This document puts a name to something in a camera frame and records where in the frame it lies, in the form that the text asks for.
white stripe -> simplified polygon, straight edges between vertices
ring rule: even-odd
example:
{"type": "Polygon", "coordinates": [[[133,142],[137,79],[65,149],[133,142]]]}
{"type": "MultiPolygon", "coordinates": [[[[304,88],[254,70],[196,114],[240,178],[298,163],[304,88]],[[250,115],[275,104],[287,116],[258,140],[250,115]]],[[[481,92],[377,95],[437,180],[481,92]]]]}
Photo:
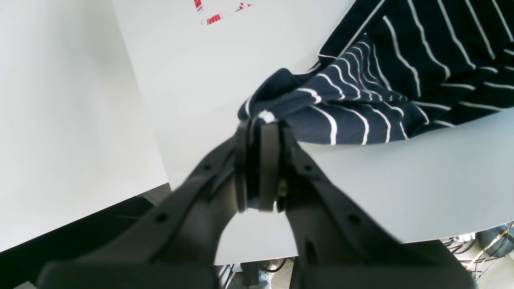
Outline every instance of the white stripe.
{"type": "MultiPolygon", "coordinates": [[[[354,57],[355,62],[357,62],[357,78],[359,79],[360,85],[362,85],[362,88],[364,89],[364,91],[369,94],[370,101],[373,101],[373,97],[371,96],[371,93],[378,95],[379,100],[382,101],[382,97],[378,93],[368,89],[366,86],[364,86],[364,83],[362,83],[362,79],[360,79],[360,73],[359,73],[360,72],[360,64],[359,64],[359,60],[357,59],[357,56],[355,56],[355,54],[353,54],[351,52],[347,52],[347,53],[351,54],[354,57]]],[[[347,61],[345,58],[341,58],[341,59],[344,60],[348,64],[348,67],[350,67],[349,61],[347,61]]]]}
{"type": "Polygon", "coordinates": [[[339,68],[339,66],[335,65],[335,64],[331,64],[329,65],[329,67],[335,67],[337,69],[337,71],[339,72],[339,78],[341,79],[341,81],[344,83],[344,84],[347,84],[351,87],[353,87],[355,89],[355,91],[357,92],[357,95],[359,96],[358,98],[356,99],[359,99],[360,98],[360,89],[358,89],[355,85],[351,84],[351,83],[348,83],[346,82],[344,79],[343,79],[343,74],[341,73],[341,69],[339,68]]]}
{"type": "Polygon", "coordinates": [[[385,23],[387,24],[387,26],[389,27],[389,30],[391,31],[391,37],[393,38],[393,46],[394,46],[394,51],[396,52],[396,56],[398,57],[398,59],[400,59],[400,61],[406,67],[408,67],[412,71],[412,74],[414,75],[414,81],[416,81],[416,87],[417,87],[417,92],[418,92],[417,96],[420,97],[421,96],[421,89],[419,88],[419,77],[418,77],[417,70],[416,70],[416,68],[412,67],[407,62],[407,60],[405,60],[405,58],[403,58],[403,56],[401,56],[401,54],[400,54],[400,47],[398,46],[398,39],[396,38],[396,32],[394,31],[394,27],[391,24],[391,22],[389,21],[389,19],[387,18],[387,16],[384,16],[383,19],[384,19],[385,23]]]}
{"type": "Polygon", "coordinates": [[[449,107],[449,106],[441,105],[441,104],[437,104],[437,103],[427,103],[427,102],[419,102],[419,101],[411,101],[411,103],[421,105],[421,106],[435,107],[437,109],[442,109],[442,110],[446,110],[446,111],[449,111],[451,109],[451,107],[449,107]]]}
{"type": "Polygon", "coordinates": [[[498,12],[498,16],[500,16],[500,19],[502,20],[503,27],[505,27],[505,31],[507,31],[507,34],[509,35],[510,41],[511,42],[514,41],[514,39],[512,39],[512,33],[510,33],[510,29],[507,26],[507,22],[505,22],[505,18],[503,18],[502,11],[498,7],[498,4],[496,4],[495,0],[492,0],[492,3],[494,4],[494,7],[496,8],[496,12],[498,12]]]}
{"type": "Polygon", "coordinates": [[[275,115],[269,111],[262,111],[261,113],[259,113],[259,118],[264,120],[265,123],[271,123],[277,120],[275,118],[275,115]]]}
{"type": "Polygon", "coordinates": [[[318,92],[313,90],[313,89],[310,89],[310,88],[297,88],[296,90],[300,91],[300,92],[306,92],[306,93],[310,93],[310,95],[312,97],[314,97],[314,99],[316,100],[314,102],[314,104],[318,104],[321,102],[321,96],[318,95],[318,92]]]}
{"type": "Polygon", "coordinates": [[[466,59],[466,62],[473,68],[476,69],[476,65],[471,63],[471,60],[468,57],[468,54],[466,53],[466,50],[464,49],[464,46],[462,46],[462,43],[457,39],[457,36],[455,35],[455,31],[453,30],[453,26],[451,25],[450,19],[448,18],[448,14],[446,13],[445,6],[443,5],[443,2],[441,0],[437,0],[439,2],[439,7],[441,8],[441,12],[443,13],[443,16],[446,21],[446,25],[448,26],[448,29],[450,30],[451,37],[455,44],[459,47],[462,54],[464,55],[464,58],[466,59]]]}
{"type": "Polygon", "coordinates": [[[487,69],[487,70],[490,70],[494,73],[498,73],[498,69],[494,68],[494,67],[489,67],[489,66],[481,66],[479,67],[479,69],[487,69]]]}
{"type": "Polygon", "coordinates": [[[490,83],[488,81],[484,81],[484,84],[487,86],[496,87],[496,88],[514,89],[514,86],[512,86],[512,85],[490,83]]]}
{"type": "MultiPolygon", "coordinates": [[[[357,79],[355,79],[355,77],[353,77],[352,73],[350,72],[350,62],[348,62],[348,60],[344,59],[344,58],[341,58],[342,61],[346,62],[346,65],[348,66],[348,75],[355,81],[355,84],[357,84],[357,79]]],[[[360,98],[360,89],[359,89],[359,92],[357,92],[357,95],[359,97],[357,97],[356,99],[354,100],[357,100],[360,98]]]]}
{"type": "Polygon", "coordinates": [[[245,103],[245,111],[246,111],[246,115],[248,115],[248,117],[250,117],[250,99],[252,99],[252,96],[250,96],[246,100],[246,103],[245,103]]]}
{"type": "Polygon", "coordinates": [[[401,128],[401,133],[403,133],[403,136],[405,137],[405,140],[408,140],[409,137],[407,136],[407,134],[405,133],[405,129],[403,129],[403,124],[401,124],[400,122],[400,128],[401,128]]]}
{"type": "Polygon", "coordinates": [[[341,96],[339,99],[344,99],[344,94],[343,94],[343,91],[337,86],[335,85],[332,80],[330,80],[330,78],[328,78],[328,76],[326,74],[323,74],[323,73],[320,73],[316,76],[321,76],[323,77],[324,79],[326,79],[328,81],[328,83],[335,89],[337,89],[337,91],[339,91],[339,95],[341,96]]]}
{"type": "MultiPolygon", "coordinates": [[[[368,47],[368,50],[370,51],[370,52],[368,53],[368,57],[366,58],[366,59],[367,59],[367,61],[368,61],[368,73],[370,74],[370,76],[371,76],[374,80],[378,81],[378,79],[377,79],[377,78],[376,78],[376,77],[371,73],[371,70],[370,70],[370,54],[371,54],[370,47],[369,47],[366,43],[364,43],[364,45],[366,45],[366,46],[368,47]]],[[[362,52],[362,50],[360,50],[360,48],[359,48],[359,47],[355,46],[355,48],[356,48],[357,50],[359,50],[359,51],[360,51],[360,55],[361,55],[361,58],[362,58],[362,64],[364,65],[364,53],[362,52]]]]}
{"type": "Polygon", "coordinates": [[[485,104],[476,104],[476,103],[471,103],[471,102],[467,102],[467,101],[459,101],[458,103],[465,105],[465,106],[469,106],[469,107],[476,107],[478,109],[486,109],[486,110],[493,110],[493,111],[499,111],[499,112],[505,110],[505,109],[502,109],[501,107],[485,105],[485,104]]]}
{"type": "Polygon", "coordinates": [[[339,59],[335,56],[330,56],[330,55],[323,55],[323,54],[318,54],[318,56],[321,56],[321,57],[328,57],[328,58],[333,58],[333,59],[339,59]]]}
{"type": "Polygon", "coordinates": [[[387,135],[385,137],[385,142],[389,142],[389,138],[391,137],[391,123],[389,122],[387,117],[382,112],[380,112],[379,110],[374,109],[369,104],[366,104],[366,106],[369,106],[375,113],[377,113],[378,115],[380,115],[384,119],[385,124],[387,125],[387,135]]]}
{"type": "Polygon", "coordinates": [[[371,14],[368,16],[368,18],[366,18],[366,20],[364,21],[364,23],[362,23],[362,25],[359,27],[359,30],[357,30],[357,32],[353,35],[352,39],[350,39],[350,41],[348,41],[348,44],[346,45],[346,47],[343,49],[343,51],[341,51],[341,53],[339,54],[339,57],[341,57],[341,55],[343,55],[343,53],[348,49],[348,47],[350,47],[350,45],[353,43],[353,41],[355,40],[355,38],[357,38],[357,36],[359,36],[360,32],[364,29],[364,27],[366,26],[366,24],[368,24],[368,22],[370,21],[370,19],[373,17],[373,15],[375,15],[375,13],[377,13],[378,9],[380,8],[380,6],[382,6],[382,4],[385,2],[386,0],[382,0],[380,1],[380,3],[378,3],[378,5],[375,7],[375,9],[373,9],[373,11],[371,11],[371,14]]]}
{"type": "Polygon", "coordinates": [[[375,61],[377,62],[377,70],[378,70],[378,74],[380,75],[380,78],[385,83],[385,86],[387,87],[387,89],[389,89],[390,91],[393,91],[391,86],[389,85],[389,81],[387,81],[386,77],[382,74],[382,70],[380,70],[380,65],[378,65],[377,47],[375,46],[374,43],[373,43],[373,55],[375,56],[375,61]]]}
{"type": "Polygon", "coordinates": [[[387,102],[384,102],[387,106],[389,106],[390,109],[392,110],[396,110],[396,111],[399,111],[401,116],[403,116],[403,110],[401,110],[401,108],[397,107],[397,106],[392,106],[392,105],[389,105],[387,102]]]}
{"type": "Polygon", "coordinates": [[[472,85],[461,84],[461,83],[442,83],[441,86],[467,88],[467,89],[472,90],[472,91],[476,89],[476,87],[474,87],[472,85]]]}
{"type": "Polygon", "coordinates": [[[307,70],[307,71],[305,72],[305,74],[313,72],[314,70],[318,69],[318,67],[320,67],[320,66],[321,66],[321,63],[320,63],[320,62],[318,62],[318,63],[317,63],[313,68],[311,68],[311,69],[307,70]]]}
{"type": "Polygon", "coordinates": [[[345,111],[354,113],[356,116],[358,116],[362,120],[362,122],[364,123],[364,136],[362,137],[362,144],[365,145],[368,142],[368,133],[370,132],[370,125],[368,124],[368,120],[365,117],[363,117],[360,113],[356,112],[355,110],[347,109],[343,106],[337,106],[337,107],[340,107],[340,108],[344,109],[345,111]]]}
{"type": "Polygon", "coordinates": [[[466,0],[466,4],[468,5],[469,12],[471,12],[471,16],[473,16],[473,20],[475,20],[475,24],[480,31],[480,35],[482,35],[482,38],[484,39],[485,46],[487,47],[487,51],[489,52],[489,55],[491,56],[491,58],[495,59],[496,56],[494,56],[494,52],[492,52],[491,44],[489,43],[489,40],[487,39],[487,36],[485,35],[484,29],[482,28],[482,24],[480,24],[478,17],[476,17],[476,13],[475,13],[475,10],[473,9],[473,6],[469,2],[469,0],[466,0]]]}
{"type": "Polygon", "coordinates": [[[423,45],[425,46],[425,50],[427,51],[430,59],[432,59],[433,62],[437,63],[439,66],[441,66],[445,70],[445,80],[447,80],[450,77],[450,69],[435,58],[434,54],[432,53],[432,50],[430,49],[430,46],[428,45],[427,39],[425,38],[425,29],[419,22],[418,16],[416,14],[416,9],[414,9],[414,4],[412,4],[412,0],[408,0],[408,2],[409,2],[409,6],[411,7],[412,15],[414,16],[414,22],[416,22],[416,25],[418,26],[419,31],[421,32],[421,41],[423,42],[423,45]]]}
{"type": "Polygon", "coordinates": [[[455,126],[454,124],[451,124],[449,122],[442,121],[442,120],[435,120],[435,121],[433,121],[433,123],[438,123],[438,124],[446,125],[447,127],[454,127],[455,126]]]}
{"type": "Polygon", "coordinates": [[[328,122],[330,122],[330,126],[332,127],[330,131],[330,144],[335,145],[336,144],[336,136],[337,136],[337,123],[336,120],[328,114],[326,111],[320,109],[319,107],[315,107],[314,105],[311,105],[310,107],[314,108],[318,112],[322,113],[327,119],[328,122]]]}
{"type": "Polygon", "coordinates": [[[424,125],[427,125],[430,123],[430,120],[428,119],[428,116],[427,114],[419,107],[417,106],[416,104],[414,105],[418,110],[419,112],[421,112],[421,114],[423,114],[423,116],[425,117],[425,119],[427,120],[427,122],[424,123],[424,125]]]}
{"type": "MultiPolygon", "coordinates": [[[[357,47],[357,46],[354,46],[353,48],[356,48],[356,49],[358,49],[358,50],[360,51],[360,53],[361,53],[361,55],[360,55],[361,62],[362,62],[362,65],[364,65],[364,57],[363,57],[363,55],[362,55],[362,51],[361,51],[361,50],[359,49],[359,47],[357,47]]],[[[357,56],[356,56],[355,54],[351,53],[351,52],[347,52],[347,53],[348,53],[348,54],[351,54],[351,55],[355,58],[355,61],[357,61],[357,69],[359,70],[359,72],[361,72],[361,70],[360,70],[360,65],[359,65],[359,60],[357,60],[357,56]]],[[[376,82],[374,82],[374,81],[369,80],[369,79],[366,77],[366,74],[364,74],[364,71],[362,71],[362,76],[364,77],[364,80],[365,80],[365,81],[367,81],[367,82],[369,82],[369,83],[374,83],[374,84],[376,84],[376,85],[380,85],[380,84],[378,84],[378,83],[376,83],[376,82]]]]}

screw hole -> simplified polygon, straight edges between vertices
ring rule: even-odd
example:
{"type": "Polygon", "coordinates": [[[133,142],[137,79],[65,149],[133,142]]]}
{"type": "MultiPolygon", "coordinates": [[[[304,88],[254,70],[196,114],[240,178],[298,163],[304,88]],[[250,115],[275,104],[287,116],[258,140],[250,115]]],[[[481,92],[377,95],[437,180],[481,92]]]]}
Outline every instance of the screw hole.
{"type": "Polygon", "coordinates": [[[166,221],[167,218],[168,218],[168,215],[160,214],[160,215],[157,216],[157,218],[155,218],[155,221],[157,223],[162,223],[162,222],[166,221]]]}
{"type": "Polygon", "coordinates": [[[360,224],[360,218],[356,214],[350,214],[348,215],[348,221],[350,221],[353,225],[359,225],[360,224]]]}

striped shirt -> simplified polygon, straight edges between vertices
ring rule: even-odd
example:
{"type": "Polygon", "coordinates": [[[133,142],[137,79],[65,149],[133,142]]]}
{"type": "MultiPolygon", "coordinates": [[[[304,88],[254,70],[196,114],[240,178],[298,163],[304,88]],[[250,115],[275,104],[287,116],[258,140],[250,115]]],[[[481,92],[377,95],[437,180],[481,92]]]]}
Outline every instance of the striped shirt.
{"type": "Polygon", "coordinates": [[[512,0],[357,0],[304,75],[273,74],[238,117],[299,141],[405,140],[514,106],[512,0]]]}

